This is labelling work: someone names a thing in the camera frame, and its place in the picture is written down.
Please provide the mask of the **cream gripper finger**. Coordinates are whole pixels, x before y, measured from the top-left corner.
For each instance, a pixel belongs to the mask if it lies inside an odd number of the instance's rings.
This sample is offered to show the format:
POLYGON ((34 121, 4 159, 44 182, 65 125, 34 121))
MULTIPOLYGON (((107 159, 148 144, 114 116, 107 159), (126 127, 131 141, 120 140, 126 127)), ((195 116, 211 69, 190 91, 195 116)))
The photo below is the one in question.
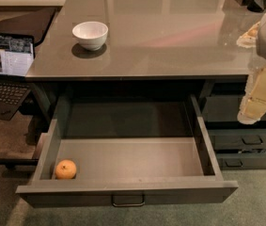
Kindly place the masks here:
POLYGON ((238 122, 254 124, 266 114, 266 64, 254 69, 248 76, 242 98, 238 122))
POLYGON ((256 46, 259 22, 253 24, 245 33, 238 37, 236 44, 243 48, 256 46))

